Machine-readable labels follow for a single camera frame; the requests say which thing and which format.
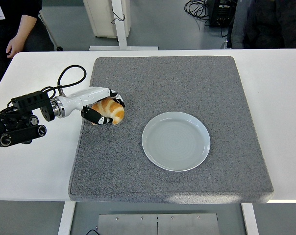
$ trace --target bread roll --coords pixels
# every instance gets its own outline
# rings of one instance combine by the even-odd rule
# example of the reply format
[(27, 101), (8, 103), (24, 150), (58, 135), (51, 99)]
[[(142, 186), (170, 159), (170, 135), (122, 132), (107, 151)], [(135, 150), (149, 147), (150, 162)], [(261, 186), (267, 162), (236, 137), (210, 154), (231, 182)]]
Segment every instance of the bread roll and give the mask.
[(109, 97), (95, 103), (91, 108), (96, 110), (102, 116), (112, 118), (113, 125), (119, 124), (124, 118), (123, 106)]

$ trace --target white plate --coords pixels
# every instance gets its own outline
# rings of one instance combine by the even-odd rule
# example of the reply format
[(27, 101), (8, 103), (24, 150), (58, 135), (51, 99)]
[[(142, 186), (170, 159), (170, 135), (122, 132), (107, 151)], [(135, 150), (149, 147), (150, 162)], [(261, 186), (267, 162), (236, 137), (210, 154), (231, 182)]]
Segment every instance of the white plate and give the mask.
[(210, 149), (206, 127), (192, 115), (167, 112), (144, 128), (142, 145), (147, 157), (169, 171), (186, 171), (200, 165)]

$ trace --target gray floor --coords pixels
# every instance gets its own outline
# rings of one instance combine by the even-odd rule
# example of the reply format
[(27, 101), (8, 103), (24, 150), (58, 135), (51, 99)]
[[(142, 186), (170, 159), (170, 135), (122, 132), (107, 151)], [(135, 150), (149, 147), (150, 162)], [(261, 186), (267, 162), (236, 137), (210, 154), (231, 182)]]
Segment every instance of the gray floor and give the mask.
[[(220, 49), (225, 38), (184, 11), (184, 0), (130, 1), (129, 46), (154, 46), (159, 50)], [(86, 51), (89, 46), (118, 46), (115, 38), (97, 38), (83, 5), (46, 3), (42, 13), (56, 44), (65, 51)]]
[[(158, 46), (159, 50), (220, 49), (221, 29), (204, 26), (184, 12), (187, 0), (131, 0), (129, 46)], [(89, 46), (117, 46), (116, 39), (96, 38), (81, 0), (44, 0), (43, 14), (57, 46), (87, 51)], [(57, 234), (62, 202), (0, 201), (0, 235)], [(296, 204), (254, 205), (260, 235), (296, 235)], [(99, 214), (217, 213), (222, 235), (245, 234), (240, 205), (175, 205), (77, 203), (71, 234), (86, 234)]]

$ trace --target black pants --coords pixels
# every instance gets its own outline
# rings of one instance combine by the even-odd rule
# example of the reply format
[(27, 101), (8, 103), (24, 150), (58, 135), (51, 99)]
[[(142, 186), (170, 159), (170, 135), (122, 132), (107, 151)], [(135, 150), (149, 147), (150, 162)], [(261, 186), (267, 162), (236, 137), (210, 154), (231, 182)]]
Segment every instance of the black pants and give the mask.
[[(11, 59), (6, 56), (6, 47), (10, 40), (15, 37), (19, 25), (0, 25), (0, 82)], [(49, 37), (45, 25), (40, 19), (29, 34), (23, 51), (54, 51), (54, 45)]]

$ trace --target plate rim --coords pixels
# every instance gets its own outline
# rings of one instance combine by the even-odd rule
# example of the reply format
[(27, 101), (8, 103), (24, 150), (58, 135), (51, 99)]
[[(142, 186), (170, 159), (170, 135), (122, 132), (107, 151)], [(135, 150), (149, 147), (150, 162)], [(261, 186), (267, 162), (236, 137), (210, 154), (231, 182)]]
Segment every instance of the plate rim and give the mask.
[[(145, 134), (145, 132), (147, 131), (147, 129), (152, 125), (154, 125), (154, 124), (151, 124), (151, 123), (153, 123), (153, 121), (154, 120), (156, 120), (156, 119), (158, 119), (160, 116), (165, 116), (165, 115), (171, 115), (171, 114), (174, 114), (174, 113), (178, 113), (178, 114), (180, 114), (180, 115), (185, 115), (185, 116), (188, 116), (188, 117), (192, 117), (193, 119), (195, 119), (195, 120), (197, 120), (197, 122), (199, 122), (201, 125), (202, 125), (202, 127), (204, 128), (204, 130), (205, 130), (205, 134), (208, 136), (208, 139), (209, 139), (209, 143), (208, 143), (208, 145), (206, 145), (205, 147), (206, 147), (206, 156), (204, 157), (204, 159), (199, 163), (199, 164), (197, 164), (196, 166), (193, 166), (192, 168), (189, 168), (189, 169), (184, 169), (184, 170), (172, 170), (172, 169), (169, 169), (169, 168), (166, 168), (166, 166), (163, 166), (163, 165), (161, 165), (161, 164), (159, 164), (158, 162), (156, 162), (156, 161), (154, 161), (154, 159), (153, 159), (153, 157), (151, 156), (151, 154), (148, 154), (147, 152), (146, 152), (146, 149), (145, 149), (145, 147), (144, 147), (144, 138), (146, 137), (146, 136), (144, 136), (144, 134)], [(193, 116), (193, 115), (190, 115), (190, 114), (188, 114), (188, 113), (184, 113), (184, 112), (180, 112), (180, 111), (169, 111), (169, 112), (164, 112), (164, 113), (161, 113), (161, 114), (158, 114), (158, 115), (156, 115), (155, 117), (153, 117), (146, 125), (145, 125), (145, 127), (144, 127), (144, 130), (143, 130), (143, 132), (142, 132), (142, 148), (143, 148), (143, 150), (144, 150), (144, 153), (145, 153), (145, 155), (146, 155), (146, 157), (152, 162), (152, 163), (154, 163), (156, 166), (158, 166), (158, 167), (160, 167), (160, 168), (162, 168), (162, 169), (164, 169), (164, 170), (168, 170), (168, 171), (172, 171), (172, 172), (183, 172), (183, 171), (188, 171), (188, 170), (191, 170), (191, 169), (194, 169), (195, 167), (197, 167), (197, 166), (199, 166), (200, 164), (202, 164), (204, 161), (205, 161), (205, 159), (208, 157), (208, 155), (209, 155), (209, 152), (210, 152), (210, 148), (211, 148), (211, 139), (210, 139), (210, 135), (209, 135), (209, 132), (208, 132), (208, 130), (207, 130), (207, 128), (206, 128), (206, 126), (198, 119), (198, 118), (196, 118), (195, 116)]]

